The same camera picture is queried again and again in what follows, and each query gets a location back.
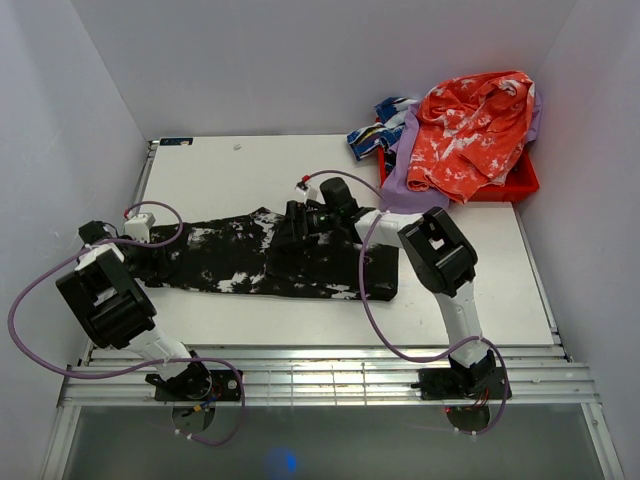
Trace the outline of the black white tie-dye trousers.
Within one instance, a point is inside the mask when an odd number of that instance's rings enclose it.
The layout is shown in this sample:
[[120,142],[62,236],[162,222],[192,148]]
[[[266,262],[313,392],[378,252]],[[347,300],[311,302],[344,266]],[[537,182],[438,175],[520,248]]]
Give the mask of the black white tie-dye trousers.
[[155,248],[172,247],[171,288],[304,299],[392,300],[399,251],[320,233],[301,246],[274,248],[282,215],[264,207],[235,217],[151,229]]

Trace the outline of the orange white tie-dye garment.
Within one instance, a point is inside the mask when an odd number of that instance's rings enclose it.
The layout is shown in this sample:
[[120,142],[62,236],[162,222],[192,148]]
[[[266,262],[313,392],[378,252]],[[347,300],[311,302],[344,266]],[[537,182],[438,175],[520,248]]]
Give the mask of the orange white tie-dye garment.
[[535,83],[522,71],[455,77],[433,87],[417,112],[406,185],[458,203],[502,186],[531,127]]

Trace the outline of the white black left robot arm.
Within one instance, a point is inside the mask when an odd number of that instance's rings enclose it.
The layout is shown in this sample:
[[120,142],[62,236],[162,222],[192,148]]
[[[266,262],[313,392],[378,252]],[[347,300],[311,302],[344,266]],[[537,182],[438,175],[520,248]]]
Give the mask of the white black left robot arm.
[[126,256],[105,224],[90,221],[78,233],[91,250],[56,281],[56,287],[88,337],[100,348],[155,360],[156,372],[146,380],[164,393],[179,400],[210,399],[210,371],[155,324],[156,309],[129,272]]

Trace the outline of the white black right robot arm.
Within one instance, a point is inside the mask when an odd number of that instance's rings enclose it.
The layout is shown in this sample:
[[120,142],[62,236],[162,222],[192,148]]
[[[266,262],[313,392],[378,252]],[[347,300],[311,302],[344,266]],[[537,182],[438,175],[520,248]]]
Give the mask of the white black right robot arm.
[[286,204],[284,223],[274,238],[278,246],[302,245],[312,236],[341,232],[361,247],[396,247],[405,252],[417,279],[440,308],[449,340],[446,368],[419,359],[413,388],[424,400],[473,399],[482,404],[500,398],[505,369],[484,338],[474,299],[478,256],[470,242],[440,207],[422,214],[396,214],[361,207],[339,177],[320,186],[322,201],[306,198]]

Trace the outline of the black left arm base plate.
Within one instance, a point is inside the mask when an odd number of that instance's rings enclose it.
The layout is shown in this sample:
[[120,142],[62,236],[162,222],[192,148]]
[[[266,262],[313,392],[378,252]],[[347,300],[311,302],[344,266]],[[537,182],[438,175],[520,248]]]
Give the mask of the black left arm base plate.
[[147,374],[145,381],[155,387],[156,401],[192,403],[172,409],[175,427],[189,433],[204,432],[212,424],[218,403],[242,399],[239,382],[231,371],[207,370],[201,364],[190,364],[169,380],[159,374]]

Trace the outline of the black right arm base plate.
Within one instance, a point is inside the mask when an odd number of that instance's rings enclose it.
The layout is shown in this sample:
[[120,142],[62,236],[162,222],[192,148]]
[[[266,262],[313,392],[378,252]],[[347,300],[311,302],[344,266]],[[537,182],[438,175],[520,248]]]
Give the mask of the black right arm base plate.
[[512,398],[502,367],[476,375],[450,368],[424,368],[411,385],[423,401],[444,401],[447,420],[455,432],[471,436],[486,431],[501,417]]

